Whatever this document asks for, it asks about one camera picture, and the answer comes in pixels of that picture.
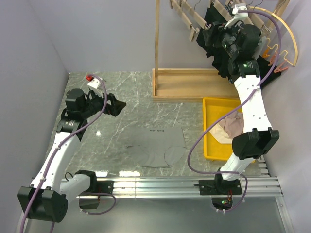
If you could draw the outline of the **black underwear on hanger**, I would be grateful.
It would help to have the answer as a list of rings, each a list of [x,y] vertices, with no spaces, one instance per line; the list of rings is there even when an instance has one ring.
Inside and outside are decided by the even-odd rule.
[[[211,24],[212,22],[226,22],[225,18],[217,11],[217,9],[211,6],[207,9],[204,20]],[[228,62],[229,62],[229,55],[226,53],[223,47],[215,48],[213,46],[206,46],[204,42],[203,36],[203,29],[200,29],[200,32],[196,39],[197,44],[202,47],[206,52],[206,57],[210,58],[213,57],[212,65],[218,70],[218,75],[222,78],[231,79],[231,75],[228,71]]]

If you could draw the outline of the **wooden clothes rack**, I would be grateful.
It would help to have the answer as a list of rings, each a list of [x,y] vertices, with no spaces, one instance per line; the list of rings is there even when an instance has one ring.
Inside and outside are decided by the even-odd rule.
[[[290,0],[279,0],[274,13],[282,16]],[[155,68],[152,97],[158,102],[200,102],[204,97],[237,99],[235,88],[221,81],[216,69],[158,68],[160,0],[155,0]]]

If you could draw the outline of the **pink clothes peg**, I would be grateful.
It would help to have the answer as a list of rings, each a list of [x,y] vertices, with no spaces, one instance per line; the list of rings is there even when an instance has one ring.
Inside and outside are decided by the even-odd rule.
[[[278,53],[276,50],[267,48],[262,57],[268,62],[268,66],[276,62],[274,73],[278,73],[286,71],[289,68],[287,55],[288,52],[286,50]]]

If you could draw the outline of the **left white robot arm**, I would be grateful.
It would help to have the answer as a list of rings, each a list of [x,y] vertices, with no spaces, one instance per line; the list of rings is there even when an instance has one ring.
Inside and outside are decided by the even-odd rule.
[[[88,119],[104,113],[118,116],[126,106],[114,94],[98,95],[93,90],[67,92],[66,107],[57,125],[53,147],[40,172],[28,187],[22,186],[17,194],[21,208],[28,219],[61,222],[68,205],[80,194],[93,195],[98,190],[94,171],[79,170],[73,178],[61,183],[63,173],[71,161],[86,131]]]

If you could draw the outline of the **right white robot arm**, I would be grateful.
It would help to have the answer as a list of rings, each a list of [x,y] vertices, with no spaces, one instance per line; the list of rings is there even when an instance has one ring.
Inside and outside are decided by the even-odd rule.
[[[243,133],[233,138],[233,153],[215,175],[214,188],[225,194],[237,184],[240,174],[266,154],[279,139],[265,111],[260,88],[260,70],[254,58],[260,30],[242,21],[213,22],[203,31],[206,46],[223,48],[228,54],[228,72],[239,94],[243,113]]]

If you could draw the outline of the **wooden hanger holding black underwear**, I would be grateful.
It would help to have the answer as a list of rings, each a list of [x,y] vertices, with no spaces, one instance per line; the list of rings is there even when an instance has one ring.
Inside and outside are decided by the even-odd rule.
[[[232,16],[225,7],[218,1],[212,0],[210,3],[210,13],[216,21],[230,21]]]

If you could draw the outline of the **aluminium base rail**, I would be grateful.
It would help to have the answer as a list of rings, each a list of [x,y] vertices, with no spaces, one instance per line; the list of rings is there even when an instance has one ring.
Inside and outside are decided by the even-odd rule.
[[[115,177],[114,197],[103,197],[90,216],[73,201],[56,225],[29,220],[28,233],[292,233],[293,225],[276,177],[250,177],[243,202],[224,213],[199,193],[199,177]]]

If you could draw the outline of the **gold arc hanger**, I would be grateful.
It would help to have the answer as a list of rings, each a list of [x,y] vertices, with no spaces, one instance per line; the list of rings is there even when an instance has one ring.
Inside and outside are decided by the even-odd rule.
[[[299,55],[299,51],[298,51],[298,45],[297,45],[297,41],[296,38],[292,32],[292,30],[290,29],[290,27],[287,25],[287,23],[281,18],[279,17],[277,14],[275,14],[274,12],[271,12],[270,10],[261,8],[261,7],[255,7],[255,6],[250,6],[249,8],[251,9],[258,9],[260,11],[266,12],[268,14],[270,14],[272,17],[274,17],[275,19],[277,19],[287,30],[287,32],[289,33],[293,46],[294,46],[294,51],[295,51],[295,56],[294,56],[294,61],[293,62],[289,62],[288,63],[292,66],[296,66],[297,64],[297,60],[298,60],[298,55]]]

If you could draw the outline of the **wooden clip hanger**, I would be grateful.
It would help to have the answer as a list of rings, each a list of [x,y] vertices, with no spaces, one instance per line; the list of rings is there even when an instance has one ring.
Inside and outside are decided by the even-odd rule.
[[[246,1],[243,0],[243,3],[245,3],[246,7],[251,11],[253,11],[253,8],[251,8],[251,6],[258,7],[263,3],[263,0],[259,0],[259,2],[255,3],[255,4],[253,4],[253,2],[254,1],[251,0],[249,3],[247,3]],[[257,28],[259,28],[261,30],[262,36],[268,37],[270,35],[271,30],[266,26],[264,21],[260,18],[260,15],[248,13],[248,18],[254,26],[256,26]]]
[[[203,17],[201,17],[195,10],[197,4],[195,4],[193,7],[191,7],[188,3],[186,3],[186,8],[183,10],[186,10],[188,14],[194,19],[194,21],[200,26],[201,29],[208,30],[210,28],[210,24],[208,24]]]
[[[174,9],[176,11],[176,13],[178,14],[178,16],[181,18],[182,22],[186,25],[187,29],[190,32],[189,35],[189,41],[193,42],[197,35],[200,32],[200,29],[198,27],[195,27],[191,20],[188,18],[188,16],[186,15],[186,13],[183,11],[183,9],[186,8],[186,0],[169,0],[170,2],[170,6],[172,9]]]

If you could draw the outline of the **grey underwear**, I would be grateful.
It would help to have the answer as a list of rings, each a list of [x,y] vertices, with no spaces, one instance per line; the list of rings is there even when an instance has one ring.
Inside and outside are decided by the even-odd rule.
[[[141,167],[172,167],[186,151],[180,127],[130,128],[124,137],[127,153]]]

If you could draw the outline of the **beige underwear in tray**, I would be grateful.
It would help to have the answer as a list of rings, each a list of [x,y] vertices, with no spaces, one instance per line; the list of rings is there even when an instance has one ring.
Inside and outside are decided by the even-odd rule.
[[[231,144],[234,137],[243,133],[242,112],[236,111],[217,123],[209,132],[221,144]]]

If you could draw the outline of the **black underwear at rear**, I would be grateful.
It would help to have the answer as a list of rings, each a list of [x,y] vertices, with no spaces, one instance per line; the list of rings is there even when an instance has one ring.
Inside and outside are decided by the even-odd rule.
[[[263,57],[259,56],[257,59],[257,63],[260,70],[260,79],[263,80],[263,78],[266,76],[266,74],[271,69],[271,66],[269,65],[269,61],[265,60]],[[269,83],[277,79],[279,76],[281,76],[281,72],[274,72],[274,70],[271,72],[271,74],[268,76],[268,78],[260,85],[261,89],[266,87]]]

